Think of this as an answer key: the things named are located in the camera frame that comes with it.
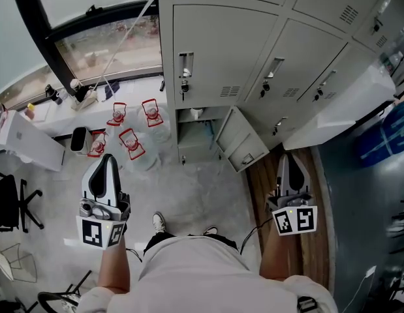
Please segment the wooden plank platform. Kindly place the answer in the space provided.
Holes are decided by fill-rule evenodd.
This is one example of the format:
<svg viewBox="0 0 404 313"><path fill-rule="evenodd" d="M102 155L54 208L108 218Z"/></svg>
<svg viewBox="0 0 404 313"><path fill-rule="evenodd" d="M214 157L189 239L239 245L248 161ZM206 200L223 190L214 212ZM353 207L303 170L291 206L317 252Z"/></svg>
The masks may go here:
<svg viewBox="0 0 404 313"><path fill-rule="evenodd" d="M251 204L256 225L261 225L271 217L266 210L266 197L276 188L277 168L283 155L282 145L278 145L268 155L245 170ZM317 231L300 235L286 236L287 248L283 251L283 272L285 275L305 275L323 285L327 290L334 290L335 258L330 254L330 240L334 234L328 234L334 229L327 224L327 212L331 210L329 195L323 191L325 183L321 175L322 164L315 148L293 150L305 165L311 177L312 193L318 206Z"/></svg>

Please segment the person's right forearm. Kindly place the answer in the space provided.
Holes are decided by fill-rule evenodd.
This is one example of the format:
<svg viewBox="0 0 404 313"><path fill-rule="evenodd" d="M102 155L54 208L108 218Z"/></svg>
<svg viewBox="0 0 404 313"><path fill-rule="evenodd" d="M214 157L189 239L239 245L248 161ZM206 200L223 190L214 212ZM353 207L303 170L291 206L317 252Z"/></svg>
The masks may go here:
<svg viewBox="0 0 404 313"><path fill-rule="evenodd" d="M297 237L295 235L280 236L276 227L273 227L260 262L260 276L283 281L302 272L302 252L298 248Z"/></svg>

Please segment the white carton box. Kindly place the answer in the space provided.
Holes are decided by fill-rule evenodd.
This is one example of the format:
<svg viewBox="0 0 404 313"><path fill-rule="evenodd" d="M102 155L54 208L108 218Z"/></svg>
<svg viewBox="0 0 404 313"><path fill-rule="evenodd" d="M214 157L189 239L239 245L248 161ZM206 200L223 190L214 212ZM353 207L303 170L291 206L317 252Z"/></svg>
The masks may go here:
<svg viewBox="0 0 404 313"><path fill-rule="evenodd" d="M12 151L21 159L52 171L62 169L65 148L23 118L18 112L7 112L0 129L0 149Z"/></svg>

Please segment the person's left shoe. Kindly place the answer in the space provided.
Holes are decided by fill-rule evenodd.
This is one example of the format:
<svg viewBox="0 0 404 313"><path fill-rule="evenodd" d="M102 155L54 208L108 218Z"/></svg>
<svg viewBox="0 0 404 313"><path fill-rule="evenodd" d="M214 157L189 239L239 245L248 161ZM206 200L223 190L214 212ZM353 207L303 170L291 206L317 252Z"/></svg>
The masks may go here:
<svg viewBox="0 0 404 313"><path fill-rule="evenodd" d="M160 212L155 212L152 218L155 233L166 233L166 223L163 215Z"/></svg>

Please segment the person's black trousers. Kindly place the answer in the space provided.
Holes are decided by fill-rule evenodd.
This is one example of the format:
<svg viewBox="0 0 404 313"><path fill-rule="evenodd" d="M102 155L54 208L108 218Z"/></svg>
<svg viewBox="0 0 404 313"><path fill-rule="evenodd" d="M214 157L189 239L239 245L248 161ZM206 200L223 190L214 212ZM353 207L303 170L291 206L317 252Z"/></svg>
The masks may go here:
<svg viewBox="0 0 404 313"><path fill-rule="evenodd" d="M230 239L227 239L226 237L224 237L224 236L222 236L222 235L219 235L219 234L217 234L216 232L213 233L212 231L205 231L205 232L202 234L202 236L204 236L204 237L209 237L209 238L218 240L218 241L224 243L225 245L228 245L228 246L230 246L230 247L232 247L232 248L238 249L237 244L236 244L234 241L232 241L232 240L230 240ZM176 238L176 236L175 236L175 235L172 235L171 233L168 233L168 232L158 232L158 233L156 233L156 234L150 239L149 243L148 243L147 246L145 247L145 249L144 249L144 254L145 254L150 248L152 248L153 246L158 245L158 244L161 243L162 241L167 240L167 239L171 239L171 238Z"/></svg>

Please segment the black office chair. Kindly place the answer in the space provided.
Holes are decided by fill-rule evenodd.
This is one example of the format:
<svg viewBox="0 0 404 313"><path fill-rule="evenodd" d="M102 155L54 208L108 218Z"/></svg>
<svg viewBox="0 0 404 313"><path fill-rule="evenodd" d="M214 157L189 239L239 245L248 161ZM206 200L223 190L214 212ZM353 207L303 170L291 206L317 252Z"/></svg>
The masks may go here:
<svg viewBox="0 0 404 313"><path fill-rule="evenodd" d="M27 181L20 180L20 188L16 187L16 180L13 175L5 175L0 172L0 233L18 229L22 224L24 233L29 230L25 224L25 217L28 216L40 229L44 229L44 224L35 218L28 208L29 202L36 196L42 197L42 191L36 189L30 195L25 196Z"/></svg>

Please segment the black round stool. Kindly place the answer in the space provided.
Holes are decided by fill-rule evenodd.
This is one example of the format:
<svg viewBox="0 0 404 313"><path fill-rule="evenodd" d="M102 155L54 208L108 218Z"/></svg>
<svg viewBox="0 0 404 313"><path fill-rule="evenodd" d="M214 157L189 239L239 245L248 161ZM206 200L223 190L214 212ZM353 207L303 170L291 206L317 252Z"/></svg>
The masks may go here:
<svg viewBox="0 0 404 313"><path fill-rule="evenodd" d="M50 305L51 302L57 301L61 303L64 313L76 313L81 298L80 288L91 273L92 270L89 270L77 285L71 284L64 292L40 292L37 295L39 305L47 313L57 313Z"/></svg>

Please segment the thin white pole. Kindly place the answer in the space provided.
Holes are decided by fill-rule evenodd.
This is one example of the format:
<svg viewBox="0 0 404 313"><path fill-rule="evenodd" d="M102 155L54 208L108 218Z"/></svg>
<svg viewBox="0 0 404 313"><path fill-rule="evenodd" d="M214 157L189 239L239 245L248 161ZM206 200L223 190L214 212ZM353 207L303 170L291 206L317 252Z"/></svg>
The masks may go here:
<svg viewBox="0 0 404 313"><path fill-rule="evenodd" d="M105 77L107 70L109 69L110 65L113 63L113 60L117 53L119 52L122 44L126 41L128 35L130 32L134 29L135 25L140 21L140 19L144 16L146 13L147 9L154 3L155 0L148 0L147 3L144 5L143 9L140 11L139 15L136 17L135 21L132 23L132 25L127 29L127 32L124 34L123 38L119 42L116 50L114 51L113 55L111 56L110 60L108 61L107 65L105 66L104 70L101 72L101 75L98 77L96 83L94 84L92 90L96 90L98 87L99 82Z"/></svg>

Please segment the grey metal cabinet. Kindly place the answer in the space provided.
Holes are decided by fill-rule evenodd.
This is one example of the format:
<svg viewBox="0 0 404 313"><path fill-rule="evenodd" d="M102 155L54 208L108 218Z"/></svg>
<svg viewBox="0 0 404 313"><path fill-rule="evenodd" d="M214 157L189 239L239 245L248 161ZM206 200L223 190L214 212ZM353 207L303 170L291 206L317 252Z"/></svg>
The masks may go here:
<svg viewBox="0 0 404 313"><path fill-rule="evenodd" d="M159 12L172 135L186 164L226 159L215 138L231 106L269 151L283 145L404 27L404 0L159 0ZM383 26L373 34L375 17ZM199 120L191 108L204 108Z"/></svg>

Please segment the blue wrapped bundle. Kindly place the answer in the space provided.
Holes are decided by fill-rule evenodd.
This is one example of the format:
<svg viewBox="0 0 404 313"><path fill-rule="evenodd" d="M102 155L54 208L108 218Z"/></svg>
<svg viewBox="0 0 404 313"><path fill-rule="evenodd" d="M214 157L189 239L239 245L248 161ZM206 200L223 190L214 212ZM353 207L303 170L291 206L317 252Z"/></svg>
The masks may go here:
<svg viewBox="0 0 404 313"><path fill-rule="evenodd" d="M354 154L362 167L370 167L404 151L404 101L354 141Z"/></svg>

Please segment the person's left forearm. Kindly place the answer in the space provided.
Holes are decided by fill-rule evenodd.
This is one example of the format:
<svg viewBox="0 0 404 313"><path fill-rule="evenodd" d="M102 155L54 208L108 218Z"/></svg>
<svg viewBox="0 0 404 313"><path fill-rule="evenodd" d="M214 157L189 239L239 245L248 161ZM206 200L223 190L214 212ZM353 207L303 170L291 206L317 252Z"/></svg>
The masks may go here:
<svg viewBox="0 0 404 313"><path fill-rule="evenodd" d="M102 253L97 285L115 294L130 292L131 273L124 236L121 237L117 246L111 246Z"/></svg>

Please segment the dark blue cloth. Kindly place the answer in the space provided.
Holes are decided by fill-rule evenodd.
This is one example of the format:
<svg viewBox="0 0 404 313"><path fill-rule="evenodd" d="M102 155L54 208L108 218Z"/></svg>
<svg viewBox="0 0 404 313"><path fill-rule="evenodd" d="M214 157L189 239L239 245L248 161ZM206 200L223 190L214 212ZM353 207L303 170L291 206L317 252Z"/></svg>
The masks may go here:
<svg viewBox="0 0 404 313"><path fill-rule="evenodd" d="M119 91L120 84L118 81L108 82L104 88L104 102L115 97L115 94Z"/></svg>

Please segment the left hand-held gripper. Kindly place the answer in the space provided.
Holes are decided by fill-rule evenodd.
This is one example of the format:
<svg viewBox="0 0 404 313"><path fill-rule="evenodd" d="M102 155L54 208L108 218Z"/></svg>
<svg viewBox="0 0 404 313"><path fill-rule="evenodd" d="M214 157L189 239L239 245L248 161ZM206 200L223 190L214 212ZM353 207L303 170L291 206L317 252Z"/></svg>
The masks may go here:
<svg viewBox="0 0 404 313"><path fill-rule="evenodd" d="M88 167L81 181L81 197L76 217L80 242L101 250L117 246L127 229L131 201L121 192L113 155L105 154Z"/></svg>

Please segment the locker door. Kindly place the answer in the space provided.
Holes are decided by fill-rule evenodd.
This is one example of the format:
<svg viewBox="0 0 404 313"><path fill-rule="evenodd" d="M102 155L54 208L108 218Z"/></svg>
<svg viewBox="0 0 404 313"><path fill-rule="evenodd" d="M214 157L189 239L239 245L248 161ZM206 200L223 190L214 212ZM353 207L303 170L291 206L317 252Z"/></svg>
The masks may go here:
<svg viewBox="0 0 404 313"><path fill-rule="evenodd" d="M236 106L230 107L216 135L215 143L237 173L247 169L270 152Z"/></svg>

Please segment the beige open box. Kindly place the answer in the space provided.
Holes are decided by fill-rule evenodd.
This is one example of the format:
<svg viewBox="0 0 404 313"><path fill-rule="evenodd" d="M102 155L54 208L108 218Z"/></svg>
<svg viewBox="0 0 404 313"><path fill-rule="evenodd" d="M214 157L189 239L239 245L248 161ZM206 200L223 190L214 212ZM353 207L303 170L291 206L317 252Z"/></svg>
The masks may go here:
<svg viewBox="0 0 404 313"><path fill-rule="evenodd" d="M76 112L86 109L98 101L97 92L96 90L93 90L92 86L84 86L84 88L87 90L87 92L85 93L83 101L79 102L77 99L74 99L71 104L71 108Z"/></svg>

